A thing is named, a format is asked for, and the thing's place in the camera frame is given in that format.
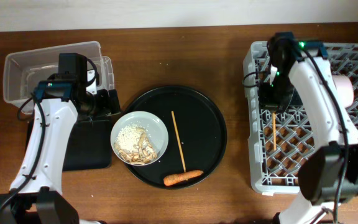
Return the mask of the wooden chopstick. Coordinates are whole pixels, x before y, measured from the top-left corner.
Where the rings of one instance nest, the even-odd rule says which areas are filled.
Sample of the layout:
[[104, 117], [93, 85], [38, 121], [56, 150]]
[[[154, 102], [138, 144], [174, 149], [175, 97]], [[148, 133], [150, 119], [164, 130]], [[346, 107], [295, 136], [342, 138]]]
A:
[[178, 144], [178, 148], [179, 148], [179, 152], [180, 152], [180, 158], [181, 158], [181, 163], [182, 163], [182, 166], [183, 166], [183, 171], [187, 172], [186, 164], [185, 164], [185, 158], [184, 158], [184, 155], [183, 155], [183, 149], [182, 149], [182, 146], [181, 146], [181, 141], [180, 141], [180, 136], [179, 136], [179, 133], [178, 133], [177, 122], [176, 122], [174, 111], [171, 111], [171, 116], [172, 116], [172, 120], [173, 120], [173, 127], [174, 127], [174, 130], [175, 130], [175, 136], [176, 136], [176, 139], [177, 139], [177, 144]]
[[273, 130], [273, 150], [276, 151], [277, 150], [277, 129], [276, 129], [276, 112], [274, 111], [272, 113], [272, 130]]

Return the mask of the grey plate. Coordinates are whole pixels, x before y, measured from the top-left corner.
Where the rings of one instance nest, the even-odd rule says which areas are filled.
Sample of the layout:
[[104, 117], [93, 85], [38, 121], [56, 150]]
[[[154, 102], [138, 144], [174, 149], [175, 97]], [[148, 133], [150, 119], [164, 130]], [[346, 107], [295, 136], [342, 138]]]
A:
[[125, 126], [127, 126], [128, 124], [136, 124], [146, 129], [150, 142], [152, 143], [153, 147], [157, 151], [157, 158], [153, 160], [150, 164], [158, 161], [158, 159], [160, 159], [165, 153], [169, 141], [168, 131], [163, 121], [160, 118], [158, 118], [156, 115], [146, 111], [135, 111], [125, 114], [124, 116], [122, 116], [116, 121], [116, 123], [112, 128], [111, 138], [110, 138], [111, 147], [119, 131]]

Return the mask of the pink bowl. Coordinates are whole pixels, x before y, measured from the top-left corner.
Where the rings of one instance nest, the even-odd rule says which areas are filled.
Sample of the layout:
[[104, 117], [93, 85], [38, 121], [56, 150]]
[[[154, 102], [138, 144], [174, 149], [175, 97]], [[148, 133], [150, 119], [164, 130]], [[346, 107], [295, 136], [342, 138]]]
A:
[[350, 79], [343, 75], [333, 76], [339, 99], [345, 108], [350, 107], [354, 102], [354, 90]]

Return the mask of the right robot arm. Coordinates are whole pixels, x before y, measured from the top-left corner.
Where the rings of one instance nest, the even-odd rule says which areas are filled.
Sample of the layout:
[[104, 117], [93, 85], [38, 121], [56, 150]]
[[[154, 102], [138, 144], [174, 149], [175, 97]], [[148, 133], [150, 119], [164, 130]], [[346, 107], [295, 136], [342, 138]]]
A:
[[270, 81], [259, 85], [260, 105], [285, 112], [298, 94], [313, 132], [315, 152], [298, 171], [300, 193], [273, 223], [318, 223], [358, 196], [358, 129], [338, 91], [324, 44], [276, 33], [268, 42]]

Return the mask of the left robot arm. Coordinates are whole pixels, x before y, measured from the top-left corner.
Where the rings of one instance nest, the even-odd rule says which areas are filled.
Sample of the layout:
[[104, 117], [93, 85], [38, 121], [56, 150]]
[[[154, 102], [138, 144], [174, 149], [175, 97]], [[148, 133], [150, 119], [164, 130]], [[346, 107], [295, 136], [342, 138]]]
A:
[[21, 168], [0, 194], [0, 223], [83, 223], [63, 198], [67, 145], [79, 115], [120, 112], [117, 91], [87, 91], [76, 81], [41, 81], [32, 92], [34, 123]]

